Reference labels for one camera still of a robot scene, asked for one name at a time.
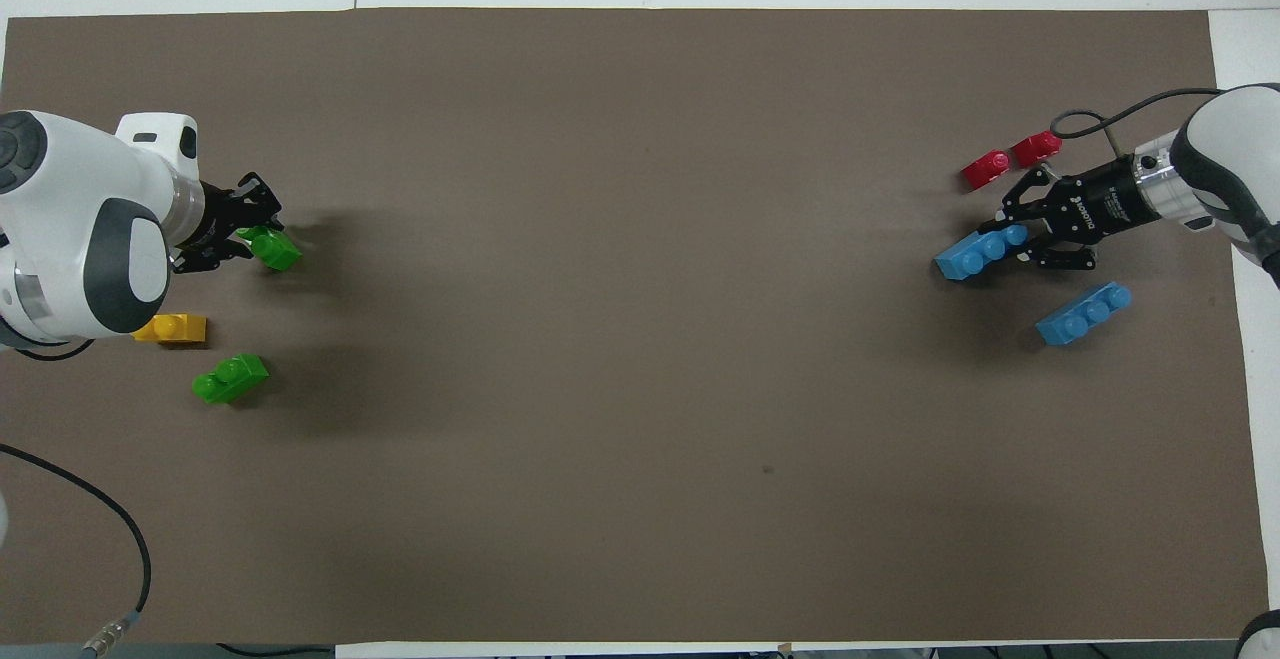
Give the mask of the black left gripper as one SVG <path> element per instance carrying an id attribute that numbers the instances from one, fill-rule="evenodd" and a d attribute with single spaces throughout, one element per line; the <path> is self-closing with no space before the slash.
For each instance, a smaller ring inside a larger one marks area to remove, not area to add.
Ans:
<path id="1" fill-rule="evenodd" d="M 248 171 L 234 189 L 201 182 L 204 212 L 196 229 L 175 244 L 174 273 L 209 273 L 232 258 L 253 258 L 248 244 L 233 238 L 237 229 L 268 226 L 284 232 L 279 214 L 283 205 L 266 180 Z"/>

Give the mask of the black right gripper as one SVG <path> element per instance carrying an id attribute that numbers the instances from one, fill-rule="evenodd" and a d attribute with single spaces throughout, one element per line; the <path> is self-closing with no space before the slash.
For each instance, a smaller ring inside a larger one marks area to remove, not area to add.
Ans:
<path id="1" fill-rule="evenodd" d="M 1059 180 L 1059 197 L 1053 193 Z M 1029 189 L 1046 189 L 1028 200 Z M 1105 239 L 1153 221 L 1134 171 L 1134 159 L 1119 157 L 1079 175 L 1060 177 L 1053 168 L 1030 168 L 1004 195 L 996 223 L 1050 221 L 1059 216 L 1059 235 L 1011 229 L 1015 258 L 1038 270 L 1092 271 L 1097 257 L 1091 244 L 1064 239 Z"/>

